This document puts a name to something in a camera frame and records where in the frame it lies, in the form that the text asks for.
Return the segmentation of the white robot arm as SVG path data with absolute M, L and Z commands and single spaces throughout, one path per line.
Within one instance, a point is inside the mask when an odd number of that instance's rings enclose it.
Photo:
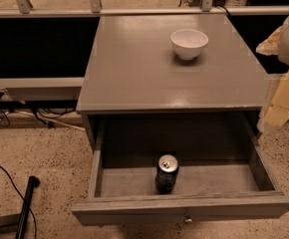
M 261 55 L 276 55 L 278 60 L 289 66 L 289 16 L 266 40 L 260 43 L 256 52 Z M 266 104 L 261 110 L 257 124 L 261 132 L 282 127 L 289 120 L 289 70 L 270 84 Z

